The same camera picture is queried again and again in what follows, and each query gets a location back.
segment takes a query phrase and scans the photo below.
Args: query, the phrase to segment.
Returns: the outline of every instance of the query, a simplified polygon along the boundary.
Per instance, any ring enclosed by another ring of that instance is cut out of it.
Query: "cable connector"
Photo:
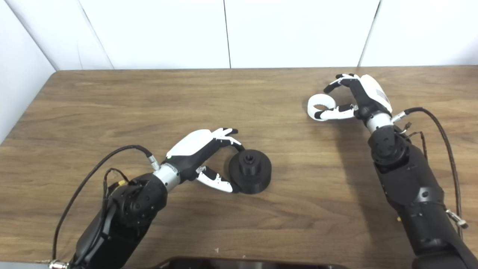
[[[448,214],[448,217],[450,217],[450,219],[452,219],[456,223],[457,226],[460,226],[463,229],[468,228],[468,224],[466,220],[460,218],[460,216],[458,216],[457,214],[455,214],[449,209],[447,209],[445,212]]]
[[[151,164],[151,167],[153,168],[154,171],[158,171],[159,170],[159,163],[158,161],[156,160],[156,158],[154,157],[154,155],[151,155],[148,157],[148,160]]]
[[[410,128],[410,126],[412,125],[411,122],[408,122],[407,124],[405,124],[405,127],[403,128],[403,130],[401,132],[399,132],[399,134],[404,134],[408,131],[408,129]]]
[[[68,269],[70,266],[69,263],[67,262],[61,262],[59,260],[52,260],[49,264],[48,264],[48,268],[49,269]]]
[[[402,112],[398,113],[397,115],[393,116],[393,118],[391,119],[391,122],[396,123],[397,121],[403,119],[406,115],[408,115],[408,114],[405,113],[405,111],[402,111]]]

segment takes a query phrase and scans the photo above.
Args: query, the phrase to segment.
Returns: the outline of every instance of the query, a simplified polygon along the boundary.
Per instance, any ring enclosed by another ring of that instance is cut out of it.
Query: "white wall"
[[[229,68],[222,0],[81,0],[116,69]]]
[[[232,68],[357,66],[379,0],[225,0]]]
[[[54,69],[0,0],[0,143]]]
[[[478,65],[478,0],[382,0],[362,66]]]
[[[112,69],[77,0],[6,0],[55,69]]]

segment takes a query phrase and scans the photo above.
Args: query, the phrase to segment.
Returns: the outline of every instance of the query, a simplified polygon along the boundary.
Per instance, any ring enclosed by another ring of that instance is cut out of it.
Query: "black arm joint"
[[[368,140],[373,161],[380,168],[397,167],[406,158],[408,146],[393,126],[384,126],[375,130]]]
[[[120,208],[121,221],[126,226],[140,227],[151,224],[158,211],[166,206],[168,191],[156,176],[148,173],[133,179],[130,185],[119,187],[113,196]]]
[[[357,119],[362,120],[364,124],[367,124],[366,121],[375,113],[383,112],[391,117],[391,113],[387,108],[367,95],[358,79],[348,79],[347,86],[350,87],[358,106],[358,110],[354,112],[354,115]]]

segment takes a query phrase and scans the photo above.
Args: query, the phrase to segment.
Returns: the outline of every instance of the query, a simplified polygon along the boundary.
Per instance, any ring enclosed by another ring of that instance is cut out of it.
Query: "robot finger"
[[[244,150],[244,146],[241,144],[241,142],[237,141],[234,137],[222,136],[222,137],[217,137],[216,140],[219,141],[220,147],[233,146],[238,151]]]
[[[342,81],[344,80],[349,80],[349,79],[352,79],[352,78],[358,78],[357,75],[354,75],[354,74],[338,74],[335,76],[336,77],[336,80],[332,81],[329,85],[327,85],[327,87],[324,89],[324,92],[329,94],[331,91],[333,91],[335,88],[338,88],[340,87],[340,85],[345,85],[347,86],[347,84],[343,84]]]
[[[354,117],[355,110],[356,106],[354,104],[340,105],[333,109],[317,111],[314,117],[319,120],[350,119]]]
[[[199,167],[196,172],[196,179],[206,186],[229,193],[239,192],[239,187],[235,183],[225,180],[219,173],[207,166]]]
[[[239,131],[237,129],[233,128],[219,128],[212,132],[213,137],[221,137],[221,136],[228,136],[228,135],[233,135],[237,134]]]

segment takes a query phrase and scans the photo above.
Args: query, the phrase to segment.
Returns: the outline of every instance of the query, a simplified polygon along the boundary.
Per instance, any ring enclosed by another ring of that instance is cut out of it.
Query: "black cylindrical object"
[[[402,140],[395,146],[403,146],[405,154],[392,165],[389,162],[383,166],[383,162],[375,160],[375,168],[387,201],[400,216],[417,256],[413,268],[457,269],[465,264],[468,269],[478,269],[478,260],[460,239],[445,212],[444,192],[423,153],[398,134],[395,137]],[[430,267],[435,264],[433,255],[446,255],[446,259],[440,259],[443,265],[458,263],[451,267]]]
[[[271,173],[271,161],[259,150],[243,150],[229,162],[231,181],[245,194],[256,194],[265,190],[271,182]]]

